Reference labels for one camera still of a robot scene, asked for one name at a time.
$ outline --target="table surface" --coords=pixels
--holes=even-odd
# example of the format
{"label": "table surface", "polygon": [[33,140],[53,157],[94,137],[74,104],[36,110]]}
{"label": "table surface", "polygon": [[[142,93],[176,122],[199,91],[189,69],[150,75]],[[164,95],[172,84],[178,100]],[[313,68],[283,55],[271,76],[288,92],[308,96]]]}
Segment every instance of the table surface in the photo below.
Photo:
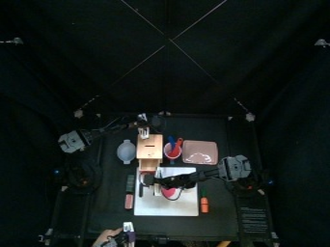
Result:
{"label": "table surface", "polygon": [[[136,129],[129,129],[102,137],[98,160],[102,178],[93,193],[88,233],[116,229],[122,226],[122,222],[132,222],[140,239],[148,235],[165,235],[172,240],[237,239],[235,198],[219,179],[199,183],[199,188],[207,193],[209,207],[208,213],[199,213],[199,216],[133,216],[133,209],[124,209],[126,177],[134,174],[137,160],[124,165],[116,150],[125,139],[136,145],[136,135]],[[252,167],[261,166],[253,124],[243,117],[165,117],[164,142],[168,135],[181,137],[182,140],[215,142],[217,160],[241,154]],[[174,161],[174,165],[169,165],[164,159],[161,166],[196,167],[197,171],[215,169],[211,165],[185,164],[181,158]]]}

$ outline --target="red object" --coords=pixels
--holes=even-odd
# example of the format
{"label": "red object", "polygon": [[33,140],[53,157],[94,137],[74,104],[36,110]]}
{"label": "red object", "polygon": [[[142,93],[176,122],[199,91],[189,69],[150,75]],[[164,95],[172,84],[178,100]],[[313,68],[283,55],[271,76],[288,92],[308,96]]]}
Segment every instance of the red object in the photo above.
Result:
{"label": "red object", "polygon": [[201,197],[201,212],[208,212],[208,199],[207,197]]}
{"label": "red object", "polygon": [[182,143],[182,139],[177,138],[177,141],[174,143],[174,148],[173,148],[172,152],[168,154],[169,157],[176,157],[177,154],[180,153],[181,143]]}
{"label": "red object", "polygon": [[132,209],[132,195],[126,194],[125,209]]}

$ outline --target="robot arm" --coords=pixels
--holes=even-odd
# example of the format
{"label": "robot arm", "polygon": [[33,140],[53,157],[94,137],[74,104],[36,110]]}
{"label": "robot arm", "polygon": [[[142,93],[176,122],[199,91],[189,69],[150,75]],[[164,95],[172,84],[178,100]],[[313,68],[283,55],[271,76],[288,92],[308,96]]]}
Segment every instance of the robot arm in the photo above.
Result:
{"label": "robot arm", "polygon": [[149,124],[146,122],[144,113],[138,114],[136,117],[136,121],[130,123],[124,123],[121,120],[114,120],[100,129],[72,130],[69,133],[62,134],[58,137],[57,143],[64,152],[72,153],[74,151],[82,151],[84,148],[92,144],[92,141],[96,138],[101,137],[109,132],[116,133],[129,128],[137,128],[138,136],[141,139],[146,139],[149,137]]}
{"label": "robot arm", "polygon": [[249,162],[243,155],[225,157],[220,160],[216,169],[197,171],[191,174],[181,174],[165,178],[156,178],[153,175],[144,176],[146,186],[158,184],[164,189],[195,187],[196,182],[205,181],[211,178],[219,178],[224,181],[236,181],[239,178],[247,178],[251,172]]}

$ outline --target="black enclosure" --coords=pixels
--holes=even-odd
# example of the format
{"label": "black enclosure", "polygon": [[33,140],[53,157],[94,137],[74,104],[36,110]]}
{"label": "black enclosure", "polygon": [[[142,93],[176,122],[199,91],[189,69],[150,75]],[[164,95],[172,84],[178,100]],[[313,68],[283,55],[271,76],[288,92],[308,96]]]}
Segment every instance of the black enclosure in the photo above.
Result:
{"label": "black enclosure", "polygon": [[280,246],[328,246],[328,13],[327,0],[1,1],[0,245],[36,246],[50,225],[57,137],[97,114],[168,112],[255,116]]}

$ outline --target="blue object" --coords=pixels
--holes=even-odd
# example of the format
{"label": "blue object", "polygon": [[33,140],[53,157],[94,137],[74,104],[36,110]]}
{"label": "blue object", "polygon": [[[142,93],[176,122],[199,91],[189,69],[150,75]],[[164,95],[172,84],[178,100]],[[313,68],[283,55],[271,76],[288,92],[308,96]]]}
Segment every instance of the blue object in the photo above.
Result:
{"label": "blue object", "polygon": [[174,148],[174,141],[173,141],[172,136],[168,136],[168,137],[166,137],[166,140],[168,140],[168,142],[169,142],[170,150],[173,150],[173,148]]}

